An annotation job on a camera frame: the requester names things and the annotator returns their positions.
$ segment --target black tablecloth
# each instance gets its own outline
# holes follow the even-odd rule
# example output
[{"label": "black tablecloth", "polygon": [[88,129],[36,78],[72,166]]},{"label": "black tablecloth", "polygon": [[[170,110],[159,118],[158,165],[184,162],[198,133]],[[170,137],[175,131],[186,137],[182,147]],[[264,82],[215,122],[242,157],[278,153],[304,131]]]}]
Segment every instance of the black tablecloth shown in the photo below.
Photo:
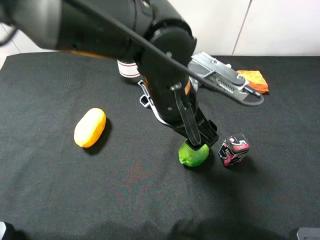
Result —
[{"label": "black tablecloth", "polygon": [[[260,70],[270,94],[241,106],[201,88],[218,126],[209,159],[178,160],[184,138],[121,83],[114,60],[66,53],[10,56],[0,71],[0,221],[31,240],[277,240],[320,227],[320,58],[219,57]],[[74,129],[91,108],[108,123],[83,149]],[[217,152],[243,133],[248,157],[230,169]]]}]

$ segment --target orange cloth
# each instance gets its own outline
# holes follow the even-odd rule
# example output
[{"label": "orange cloth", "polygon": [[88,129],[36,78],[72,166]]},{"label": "orange cloth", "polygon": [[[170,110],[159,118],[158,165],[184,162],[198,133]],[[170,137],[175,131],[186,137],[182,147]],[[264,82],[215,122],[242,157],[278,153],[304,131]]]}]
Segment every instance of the orange cloth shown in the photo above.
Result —
[{"label": "orange cloth", "polygon": [[239,70],[237,73],[242,74],[250,83],[250,87],[257,90],[259,93],[264,94],[269,92],[268,84],[264,77],[261,75],[260,71],[245,71]]}]

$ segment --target screw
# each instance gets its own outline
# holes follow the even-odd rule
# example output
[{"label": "screw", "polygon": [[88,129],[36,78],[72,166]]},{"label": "screw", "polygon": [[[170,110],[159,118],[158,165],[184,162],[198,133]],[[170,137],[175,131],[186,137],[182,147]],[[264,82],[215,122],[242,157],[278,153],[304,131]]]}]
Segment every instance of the screw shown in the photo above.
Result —
[{"label": "screw", "polygon": [[150,8],[150,4],[147,3],[146,1],[142,1],[143,2],[143,5],[146,7],[146,8]]}]

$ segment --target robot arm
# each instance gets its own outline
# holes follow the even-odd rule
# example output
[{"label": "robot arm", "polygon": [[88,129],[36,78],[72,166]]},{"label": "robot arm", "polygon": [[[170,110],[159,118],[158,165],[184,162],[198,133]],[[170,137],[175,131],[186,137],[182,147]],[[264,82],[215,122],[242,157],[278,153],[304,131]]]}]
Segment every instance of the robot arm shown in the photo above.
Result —
[{"label": "robot arm", "polygon": [[189,76],[123,34],[102,15],[134,31],[168,57],[188,66],[196,47],[190,27],[167,0],[4,0],[0,20],[39,47],[134,60],[158,117],[193,149],[217,140],[217,128],[198,107]]}]

